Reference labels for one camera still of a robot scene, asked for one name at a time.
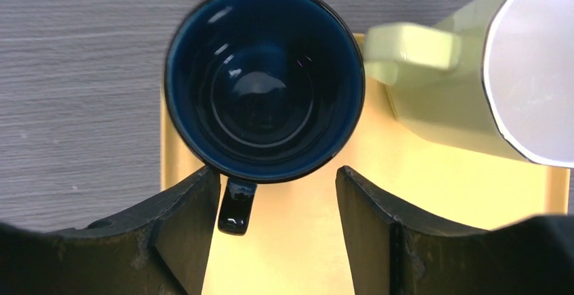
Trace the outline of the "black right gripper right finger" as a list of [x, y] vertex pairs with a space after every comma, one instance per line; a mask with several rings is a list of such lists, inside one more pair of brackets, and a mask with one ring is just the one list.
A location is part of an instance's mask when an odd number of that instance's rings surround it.
[[338, 169], [336, 195], [356, 294], [572, 294], [573, 217], [493, 231], [423, 210]]

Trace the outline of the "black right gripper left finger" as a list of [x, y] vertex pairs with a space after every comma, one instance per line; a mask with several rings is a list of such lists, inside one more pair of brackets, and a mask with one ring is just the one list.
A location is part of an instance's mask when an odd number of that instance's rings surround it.
[[1, 225], [2, 294], [200, 294], [220, 194], [203, 167], [83, 229]]

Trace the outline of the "navy blue mug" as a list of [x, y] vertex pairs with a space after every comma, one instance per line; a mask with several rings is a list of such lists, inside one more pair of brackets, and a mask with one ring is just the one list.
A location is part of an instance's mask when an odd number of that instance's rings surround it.
[[227, 177], [218, 228], [248, 229], [257, 186], [313, 173], [359, 121], [359, 45], [322, 0], [203, 0], [164, 63], [167, 113], [184, 144]]

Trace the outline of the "yellow cream mug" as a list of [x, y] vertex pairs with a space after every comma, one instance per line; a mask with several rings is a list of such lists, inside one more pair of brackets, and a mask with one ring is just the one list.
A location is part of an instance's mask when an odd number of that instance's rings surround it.
[[573, 0], [474, 0], [432, 27], [371, 27], [367, 75], [420, 137], [573, 166]]

